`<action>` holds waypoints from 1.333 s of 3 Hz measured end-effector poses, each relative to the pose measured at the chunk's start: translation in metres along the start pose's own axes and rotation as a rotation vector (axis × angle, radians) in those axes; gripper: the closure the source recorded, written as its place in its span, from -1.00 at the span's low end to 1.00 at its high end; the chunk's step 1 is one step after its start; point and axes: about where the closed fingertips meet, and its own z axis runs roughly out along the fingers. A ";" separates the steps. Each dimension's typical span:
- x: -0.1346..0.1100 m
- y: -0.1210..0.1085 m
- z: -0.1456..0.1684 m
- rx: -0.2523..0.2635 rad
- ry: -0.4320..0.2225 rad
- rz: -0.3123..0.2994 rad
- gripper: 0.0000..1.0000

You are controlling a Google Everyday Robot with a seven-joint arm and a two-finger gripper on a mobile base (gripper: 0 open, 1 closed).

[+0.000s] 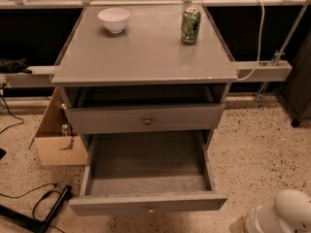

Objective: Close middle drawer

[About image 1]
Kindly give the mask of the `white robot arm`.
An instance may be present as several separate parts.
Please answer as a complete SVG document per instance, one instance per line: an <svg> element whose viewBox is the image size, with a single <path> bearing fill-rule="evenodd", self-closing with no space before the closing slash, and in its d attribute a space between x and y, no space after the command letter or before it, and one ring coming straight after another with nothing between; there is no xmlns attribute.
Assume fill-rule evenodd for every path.
<svg viewBox="0 0 311 233"><path fill-rule="evenodd" d="M250 209L228 229L230 233L311 233L311 197L295 189L282 190L272 204Z"/></svg>

